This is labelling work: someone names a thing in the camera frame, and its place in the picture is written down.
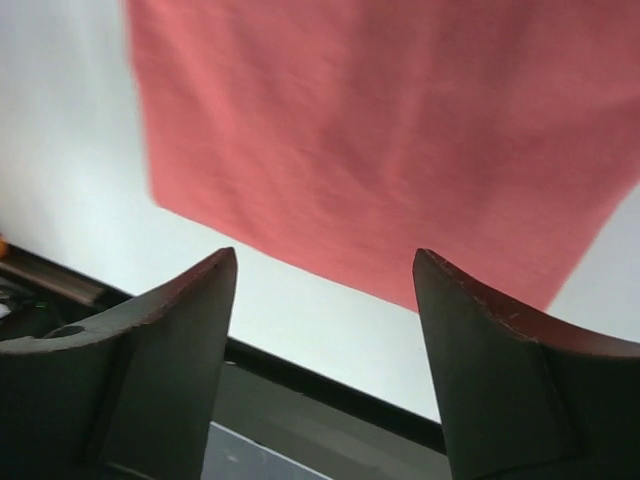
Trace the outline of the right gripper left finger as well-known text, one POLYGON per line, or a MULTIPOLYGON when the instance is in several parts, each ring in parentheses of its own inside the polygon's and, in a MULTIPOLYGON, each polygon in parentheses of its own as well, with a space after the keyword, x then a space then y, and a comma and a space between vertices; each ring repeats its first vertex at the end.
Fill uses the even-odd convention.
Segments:
POLYGON ((237 259, 73 323, 32 302, 1 321, 5 479, 197 479, 224 361, 237 259))

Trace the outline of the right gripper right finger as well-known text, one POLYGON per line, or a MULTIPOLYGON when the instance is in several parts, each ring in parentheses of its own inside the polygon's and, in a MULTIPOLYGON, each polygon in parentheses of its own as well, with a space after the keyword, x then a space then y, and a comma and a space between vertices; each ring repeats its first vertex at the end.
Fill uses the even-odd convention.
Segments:
POLYGON ((635 479, 639 346, 552 317, 430 250, 413 278, 456 479, 635 479))

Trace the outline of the red t shirt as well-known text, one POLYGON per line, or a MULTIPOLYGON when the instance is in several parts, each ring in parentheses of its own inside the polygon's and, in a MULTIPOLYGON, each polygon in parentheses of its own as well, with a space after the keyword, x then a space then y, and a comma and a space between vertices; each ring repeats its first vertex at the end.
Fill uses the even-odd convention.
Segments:
POLYGON ((639 180, 635 1, 129 1, 157 203, 415 307, 547 307, 639 180))

